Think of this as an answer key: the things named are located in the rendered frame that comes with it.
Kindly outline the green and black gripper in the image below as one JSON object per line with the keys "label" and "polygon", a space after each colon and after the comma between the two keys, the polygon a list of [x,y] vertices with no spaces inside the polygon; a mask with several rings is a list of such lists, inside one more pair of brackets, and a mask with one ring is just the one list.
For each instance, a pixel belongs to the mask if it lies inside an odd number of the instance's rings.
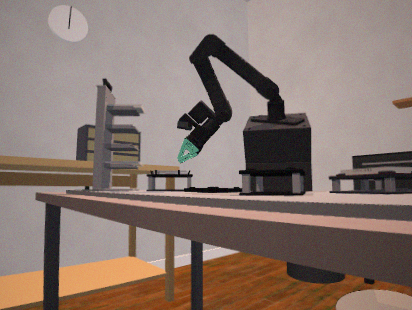
{"label": "green and black gripper", "polygon": [[[189,160],[197,156],[201,152],[204,144],[211,137],[210,133],[207,134],[206,132],[207,130],[200,136],[198,140],[192,134],[184,138],[183,144],[177,157],[178,162],[182,163],[186,160]],[[183,156],[185,149],[187,149],[190,153]]]}

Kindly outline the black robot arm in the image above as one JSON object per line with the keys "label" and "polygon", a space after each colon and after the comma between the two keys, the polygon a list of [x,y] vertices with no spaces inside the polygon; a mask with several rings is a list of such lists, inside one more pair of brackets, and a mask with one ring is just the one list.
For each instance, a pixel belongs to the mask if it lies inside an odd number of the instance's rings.
{"label": "black robot arm", "polygon": [[[267,102],[268,115],[259,115],[251,118],[251,122],[284,125],[298,125],[304,122],[304,118],[286,117],[284,100],[279,95],[279,87],[225,44],[216,35],[209,34],[203,38],[190,55],[189,60],[191,64],[194,64],[195,69],[199,73],[215,113],[203,101],[200,101],[188,113],[198,124],[185,113],[177,123],[178,129],[191,131],[192,126],[194,126],[195,129],[190,134],[198,140],[206,130],[206,133],[210,133],[212,136],[220,128],[219,125],[223,122],[228,122],[232,117],[232,108],[212,68],[209,56],[219,59],[254,87],[261,96],[271,100],[271,102]],[[203,125],[200,126],[199,123],[203,123]]]}

